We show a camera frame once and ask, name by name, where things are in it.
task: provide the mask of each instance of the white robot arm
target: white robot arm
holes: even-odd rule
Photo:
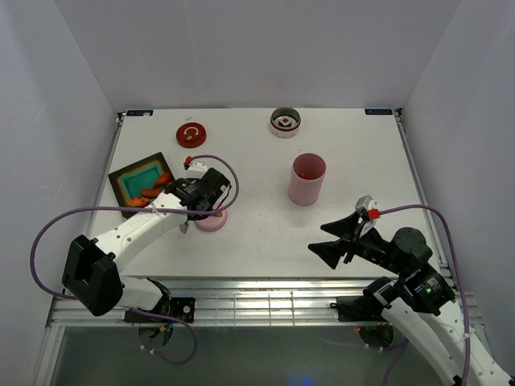
[[[203,162],[187,165],[187,176],[165,187],[147,209],[115,229],[88,239],[77,237],[70,245],[63,285],[95,316],[115,306],[137,307],[161,314],[170,294],[156,281],[121,275],[123,269],[147,245],[164,232],[207,216],[180,211],[211,211],[213,204],[229,193],[230,182]],[[179,212],[159,212],[162,210]]]
[[[379,277],[359,300],[371,317],[380,315],[397,327],[437,371],[444,386],[462,384],[465,367],[465,332],[461,309],[451,287],[429,264],[432,255],[423,234],[413,228],[399,229],[390,242],[383,240],[369,223],[379,217],[372,197],[356,204],[356,212],[345,219],[322,225],[338,236],[337,241],[310,244],[333,269],[344,257],[349,263],[357,255],[398,275],[396,282]],[[337,306],[352,315],[358,302]],[[471,332],[468,386],[513,386],[515,381],[492,359],[476,334]]]

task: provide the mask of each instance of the red round lid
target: red round lid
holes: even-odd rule
[[[206,129],[196,122],[185,123],[177,129],[177,142],[187,149],[199,147],[208,137]]]

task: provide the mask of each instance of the purple cable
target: purple cable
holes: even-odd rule
[[[395,355],[395,358],[393,358],[392,363],[390,363],[388,368],[386,369],[386,373],[383,378],[382,386],[387,386],[389,375],[392,372],[393,368],[395,367],[395,364],[397,363],[397,361],[399,361],[399,359],[401,358],[402,353],[404,352],[406,347],[408,347],[408,343],[409,343],[408,339],[404,339],[404,341],[401,343],[401,350],[397,353],[397,355]]]
[[[377,350],[377,351],[393,351],[393,350],[397,350],[398,348],[402,348],[405,345],[405,343],[406,343],[405,341],[402,341],[400,343],[394,344],[393,346],[383,347],[383,349],[381,350],[380,347],[376,347],[376,346],[368,346],[368,347],[366,347],[363,344],[336,342],[334,340],[329,340],[329,339],[324,339],[324,338],[321,338],[320,340],[322,342],[326,343],[326,344],[331,344],[332,346],[355,347],[355,348],[371,348],[371,349]]]
[[[183,210],[183,209],[166,209],[166,208],[162,208],[162,209],[159,209],[157,211],[157,210],[155,210],[155,208],[151,208],[151,207],[79,207],[77,209],[72,209],[71,211],[66,211],[65,213],[62,213],[62,214],[58,215],[57,217],[55,217],[54,219],[50,220],[44,227],[42,227],[41,230],[36,235],[36,237],[34,239],[34,242],[32,243],[29,263],[30,263],[30,266],[31,266],[31,275],[32,275],[32,278],[34,279],[35,284],[40,289],[45,291],[46,293],[48,293],[48,294],[50,294],[52,296],[55,296],[57,298],[76,299],[75,296],[67,295],[67,294],[62,294],[60,292],[54,291],[53,289],[50,289],[47,286],[45,286],[43,284],[43,282],[41,281],[41,279],[39,279],[38,273],[37,273],[37,271],[35,269],[35,251],[38,248],[38,244],[41,241],[41,238],[43,237],[45,232],[53,224],[55,224],[59,220],[62,220],[64,217],[68,217],[68,216],[74,215],[76,213],[81,213],[81,212],[84,212],[84,211],[134,211],[134,212],[141,212],[141,211],[143,211],[145,213],[158,212],[158,213],[176,213],[176,214],[180,214],[180,215],[205,215],[205,216],[210,216],[210,215],[215,215],[219,211],[224,211],[225,209],[227,209],[231,205],[233,205],[234,202],[236,201],[238,195],[240,194],[240,182],[238,180],[238,177],[237,177],[236,172],[234,171],[234,169],[226,161],[224,161],[220,157],[217,157],[216,155],[210,155],[210,154],[196,155],[195,157],[192,157],[192,160],[198,159],[198,158],[212,158],[212,159],[216,159],[217,161],[223,163],[225,165],[225,167],[227,167],[227,169],[229,169],[231,175],[233,175],[234,185],[235,185],[236,190],[234,191],[233,198],[227,203],[227,205],[225,205],[223,207],[219,207],[215,211],[189,211],[189,210]],[[149,316],[149,317],[152,317],[152,318],[166,319],[166,320],[169,320],[171,322],[177,322],[177,323],[180,323],[180,324],[184,325],[192,333],[194,344],[195,344],[195,346],[193,348],[193,352],[190,354],[190,356],[188,356],[185,360],[177,361],[176,359],[170,358],[170,357],[168,357],[167,355],[165,355],[163,353],[160,353],[160,352],[157,352],[157,351],[154,351],[154,353],[159,355],[161,358],[163,358],[163,359],[165,359],[165,360],[167,360],[167,361],[169,361],[171,363],[174,363],[174,364],[185,364],[185,363],[189,362],[193,358],[193,356],[196,353],[196,348],[197,348],[197,337],[196,337],[195,331],[193,330],[193,328],[190,325],[188,325],[186,322],[183,322],[182,320],[179,320],[179,319],[176,319],[176,318],[172,318],[171,316],[163,316],[163,315],[158,315],[158,314],[151,314],[151,313],[148,313],[148,312],[145,312],[145,311],[141,311],[141,310],[137,310],[137,309],[131,309],[131,311],[136,313],[136,314],[141,314],[141,315]]]
[[[182,324],[183,326],[185,326],[190,331],[190,333],[192,334],[192,338],[193,338],[193,350],[192,350],[192,352],[190,353],[190,355],[187,358],[178,360],[178,359],[171,358],[170,356],[168,356],[166,354],[163,354],[161,351],[153,350],[152,347],[148,347],[148,346],[144,346],[144,345],[143,345],[143,347],[146,350],[150,351],[150,353],[156,354],[157,356],[160,356],[161,358],[165,359],[167,362],[170,362],[170,363],[173,363],[173,364],[186,364],[190,360],[193,359],[193,357],[196,354],[196,349],[197,349],[197,347],[199,345],[199,337],[197,336],[197,334],[196,334],[195,330],[193,329],[193,327],[190,326],[188,323],[186,323],[183,320],[180,320],[180,319],[177,319],[177,318],[173,318],[171,316],[156,315],[156,314],[152,314],[150,312],[139,310],[137,308],[131,308],[130,312],[134,312],[135,314],[139,314],[139,315],[142,315],[142,316],[147,316],[147,317],[150,317],[150,318],[155,318],[156,316],[159,316],[159,318],[161,318],[161,319],[164,319],[164,320],[167,320],[167,321],[173,322],[173,323],[179,323],[179,324]]]
[[[461,276],[459,275],[459,268],[458,268],[458,258],[456,257],[456,250],[454,247],[454,243],[452,241],[451,237],[451,230],[449,229],[449,225],[447,224],[447,221],[443,217],[443,214],[433,207],[430,207],[428,205],[422,205],[420,203],[415,203],[412,205],[405,205],[402,207],[392,207],[391,209],[386,209],[384,211],[380,211],[380,215],[388,215],[389,213],[395,213],[396,211],[405,211],[406,209],[426,209],[428,211],[432,211],[435,213],[439,218],[440,221],[442,221],[443,228],[445,229],[445,234],[447,236],[447,241],[449,243],[449,249],[451,250],[451,257],[452,262],[454,264],[455,272],[456,272],[456,281],[458,285],[458,291],[459,295],[461,297],[461,302],[463,304],[463,324],[465,329],[465,364],[463,366],[463,377],[461,379],[462,386],[466,386],[467,384],[467,378],[468,378],[468,370],[470,368],[470,338],[468,337],[470,335],[470,325],[469,325],[469,317],[468,317],[468,306],[467,306],[467,297],[465,296],[465,290],[463,286],[461,285]]]

